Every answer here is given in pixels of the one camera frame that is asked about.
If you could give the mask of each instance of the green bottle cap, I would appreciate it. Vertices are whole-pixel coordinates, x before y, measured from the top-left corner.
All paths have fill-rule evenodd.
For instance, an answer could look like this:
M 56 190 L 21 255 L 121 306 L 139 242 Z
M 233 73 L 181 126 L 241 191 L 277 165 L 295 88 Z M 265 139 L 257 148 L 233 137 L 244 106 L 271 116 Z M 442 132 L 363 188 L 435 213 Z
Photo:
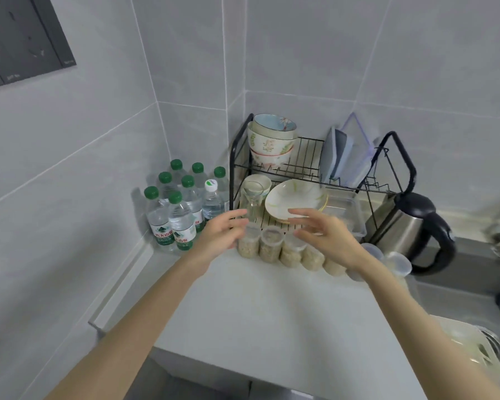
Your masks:
M 192 175 L 184 175 L 182 177 L 183 188 L 194 187 L 194 177 Z
M 144 196 L 146 196 L 147 199 L 157 199 L 159 198 L 159 190 L 157 187 L 147 187 L 144 190 Z
M 182 201 L 182 193 L 180 191 L 173 192 L 169 198 L 168 201 L 171 204 L 178 204 Z
M 183 163 L 181 160 L 172 160 L 171 161 L 171 168 L 176 171 L 177 169 L 182 169 L 183 168 Z
M 214 169 L 213 174 L 215 174 L 215 176 L 217 178 L 225 177 L 226 176 L 226 169 L 224 167 L 217 167 Z
M 168 171 L 163 171 L 158 178 L 162 184 L 168 184 L 170 181 L 172 181 L 172 174 L 170 174 Z
M 202 164 L 201 162 L 195 162 L 192 165 L 192 171 L 194 174 L 203 173 L 204 172 L 204 164 Z

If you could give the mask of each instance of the person's right arm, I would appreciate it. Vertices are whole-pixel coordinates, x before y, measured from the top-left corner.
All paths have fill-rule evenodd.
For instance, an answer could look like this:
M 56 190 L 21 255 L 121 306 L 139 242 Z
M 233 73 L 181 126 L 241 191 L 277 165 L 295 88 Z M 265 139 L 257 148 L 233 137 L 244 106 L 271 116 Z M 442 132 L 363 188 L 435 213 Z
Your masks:
M 371 288 L 429 400 L 500 400 L 500 387 L 475 365 L 395 279 L 361 247 L 336 217 L 290 209 L 295 235 L 334 262 L 358 272 Z

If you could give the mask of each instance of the stainless steel kettle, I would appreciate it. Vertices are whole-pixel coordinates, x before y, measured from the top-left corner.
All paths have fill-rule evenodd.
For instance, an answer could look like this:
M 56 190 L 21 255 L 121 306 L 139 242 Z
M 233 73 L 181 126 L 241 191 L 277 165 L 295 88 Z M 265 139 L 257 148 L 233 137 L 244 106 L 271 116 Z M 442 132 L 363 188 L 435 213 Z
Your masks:
M 397 251 L 413 260 L 426 248 L 433 237 L 440 249 L 428 267 L 413 265 L 413 275 L 431 275 L 448 267 L 456 247 L 452 230 L 436 213 L 427 197 L 409 192 L 387 194 L 382 205 L 366 223 L 365 241 L 387 254 Z

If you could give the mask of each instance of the bottle label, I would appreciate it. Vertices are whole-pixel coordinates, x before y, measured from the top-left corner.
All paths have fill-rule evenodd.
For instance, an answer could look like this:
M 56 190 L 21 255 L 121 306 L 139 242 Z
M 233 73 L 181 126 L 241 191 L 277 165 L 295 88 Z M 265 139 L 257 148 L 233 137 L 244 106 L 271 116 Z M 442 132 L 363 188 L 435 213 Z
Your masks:
M 192 215 L 194 216 L 194 226 L 196 227 L 196 231 L 202 231 L 205 226 L 202 209 L 200 209 L 198 212 L 193 212 Z
M 182 251 L 187 251 L 193 246 L 193 240 L 196 237 L 196 227 L 192 225 L 190 228 L 185 230 L 174 230 L 174 240 L 176 240 L 176 245 Z
M 161 226 L 150 225 L 152 228 L 153 235 L 156 238 L 157 244 L 159 245 L 170 245 L 174 242 L 174 235 L 172 234 L 171 224 L 166 222 Z

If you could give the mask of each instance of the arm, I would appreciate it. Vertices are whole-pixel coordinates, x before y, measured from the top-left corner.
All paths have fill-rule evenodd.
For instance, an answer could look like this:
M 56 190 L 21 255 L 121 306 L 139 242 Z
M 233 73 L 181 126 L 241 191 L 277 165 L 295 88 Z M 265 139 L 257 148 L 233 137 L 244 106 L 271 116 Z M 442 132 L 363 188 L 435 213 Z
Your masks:
M 360 273 L 367 282 L 429 400 L 500 400 L 500 388 L 450 340 L 391 271 L 361 247 L 342 221 L 315 209 L 289 211 L 308 216 L 289 219 L 304 225 L 295 231 L 297 237 Z
M 45 400 L 121 400 L 193 282 L 244 235 L 245 209 L 209 221 L 180 258 Z

